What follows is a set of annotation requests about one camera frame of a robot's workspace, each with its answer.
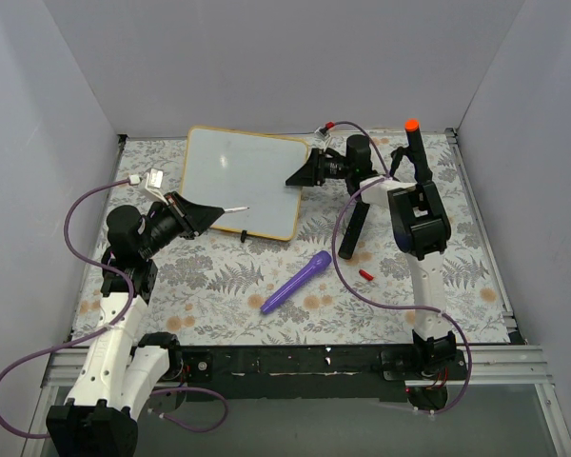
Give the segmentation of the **yellow framed whiteboard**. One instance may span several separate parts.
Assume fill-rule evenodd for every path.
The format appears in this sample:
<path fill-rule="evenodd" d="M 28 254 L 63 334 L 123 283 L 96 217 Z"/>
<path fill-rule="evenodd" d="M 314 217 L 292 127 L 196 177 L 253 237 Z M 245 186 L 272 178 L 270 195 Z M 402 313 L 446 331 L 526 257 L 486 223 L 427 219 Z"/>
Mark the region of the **yellow framed whiteboard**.
<path fill-rule="evenodd" d="M 214 229 L 289 241 L 302 189 L 288 187 L 286 179 L 309 153 L 298 138 L 195 126 L 187 136 L 179 193 L 201 205 L 245 208 L 220 217 Z"/>

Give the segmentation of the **red marker cap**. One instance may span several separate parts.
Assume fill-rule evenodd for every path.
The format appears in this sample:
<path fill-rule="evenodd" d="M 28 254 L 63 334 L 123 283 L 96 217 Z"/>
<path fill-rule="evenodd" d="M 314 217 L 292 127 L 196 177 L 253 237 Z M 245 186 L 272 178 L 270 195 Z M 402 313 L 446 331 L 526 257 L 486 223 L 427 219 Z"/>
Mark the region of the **red marker cap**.
<path fill-rule="evenodd" d="M 359 270 L 359 274 L 360 274 L 363 278 L 365 278 L 366 281 L 373 281 L 373 280 L 374 280 L 374 276 L 373 276 L 372 274 L 370 274 L 369 272 L 363 270 L 363 269 L 360 269 L 360 270 Z"/>

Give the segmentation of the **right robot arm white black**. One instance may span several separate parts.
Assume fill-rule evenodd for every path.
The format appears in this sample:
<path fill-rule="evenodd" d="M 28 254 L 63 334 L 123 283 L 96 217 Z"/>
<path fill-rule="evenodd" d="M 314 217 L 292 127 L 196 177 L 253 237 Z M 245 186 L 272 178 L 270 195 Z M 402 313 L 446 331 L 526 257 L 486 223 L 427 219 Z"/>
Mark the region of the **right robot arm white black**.
<path fill-rule="evenodd" d="M 395 243 L 410 270 L 415 312 L 410 356 L 394 360 L 395 369 L 433 378 L 456 358 L 456 338 L 443 317 L 446 308 L 443 255 L 451 226 L 433 181 L 420 130 L 405 129 L 407 144 L 391 154 L 389 173 L 381 175 L 371 159 L 371 141 L 363 134 L 346 140 L 345 153 L 313 149 L 305 164 L 285 181 L 289 187 L 321 186 L 343 180 L 355 206 L 338 255 L 352 257 L 371 207 L 388 209 Z"/>

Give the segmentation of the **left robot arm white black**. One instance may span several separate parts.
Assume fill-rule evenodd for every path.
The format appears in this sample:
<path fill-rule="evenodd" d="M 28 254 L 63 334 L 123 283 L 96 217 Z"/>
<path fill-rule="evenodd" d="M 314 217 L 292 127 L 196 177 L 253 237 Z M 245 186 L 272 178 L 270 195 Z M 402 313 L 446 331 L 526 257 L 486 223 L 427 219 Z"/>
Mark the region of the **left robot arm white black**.
<path fill-rule="evenodd" d="M 131 456 L 137 420 L 156 384 L 184 369 L 177 337 L 169 332 L 134 339 L 148 310 L 158 268 L 153 256 L 174 239 L 194 239 L 225 210 L 169 192 L 142 214 L 132 205 L 107 217 L 108 248 L 102 257 L 100 335 L 62 406 L 49 409 L 50 439 L 61 456 Z"/>

